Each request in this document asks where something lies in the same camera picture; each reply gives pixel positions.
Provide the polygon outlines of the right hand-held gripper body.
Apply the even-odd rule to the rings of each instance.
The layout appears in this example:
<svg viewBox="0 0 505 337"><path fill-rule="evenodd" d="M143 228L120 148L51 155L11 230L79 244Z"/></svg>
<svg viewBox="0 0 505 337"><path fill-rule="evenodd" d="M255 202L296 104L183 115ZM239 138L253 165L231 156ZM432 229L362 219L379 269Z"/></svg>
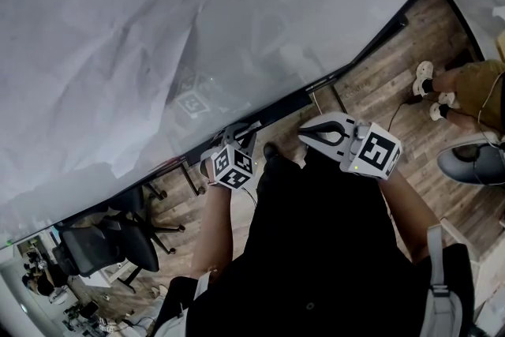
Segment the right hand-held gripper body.
<svg viewBox="0 0 505 337"><path fill-rule="evenodd" d="M400 155L401 141L376 123L354 126L340 170L376 179L389 179Z"/></svg>

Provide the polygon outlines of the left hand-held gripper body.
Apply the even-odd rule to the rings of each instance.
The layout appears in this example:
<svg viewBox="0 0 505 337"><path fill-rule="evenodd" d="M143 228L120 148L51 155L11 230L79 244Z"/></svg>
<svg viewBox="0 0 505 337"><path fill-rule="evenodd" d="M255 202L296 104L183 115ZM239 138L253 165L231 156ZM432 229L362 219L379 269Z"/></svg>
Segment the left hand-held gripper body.
<svg viewBox="0 0 505 337"><path fill-rule="evenodd" d="M209 185L240 189L253 178L252 153L240 151L240 141L223 146L223 139L200 155L199 171Z"/></svg>

